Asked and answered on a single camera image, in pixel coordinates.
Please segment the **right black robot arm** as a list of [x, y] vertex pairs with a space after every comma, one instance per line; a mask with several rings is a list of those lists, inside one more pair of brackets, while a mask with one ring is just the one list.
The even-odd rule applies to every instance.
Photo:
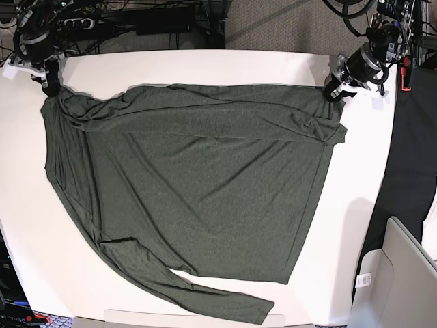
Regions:
[[13, 79], [26, 72], [39, 83], [49, 97], [61, 89], [59, 62], [66, 51], [56, 41], [58, 22], [72, 9], [73, 1], [20, 1], [1, 3], [1, 15], [16, 15], [16, 29], [12, 38], [14, 48], [1, 60], [2, 75]]

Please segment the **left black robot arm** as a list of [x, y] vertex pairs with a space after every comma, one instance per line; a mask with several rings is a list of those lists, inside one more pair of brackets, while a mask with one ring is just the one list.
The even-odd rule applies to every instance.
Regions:
[[351, 56], [340, 54], [324, 87], [324, 97], [338, 103], [356, 95], [386, 99], [390, 69], [412, 54], [414, 24], [421, 18], [418, 1], [376, 1], [376, 13], [363, 34], [367, 41]]

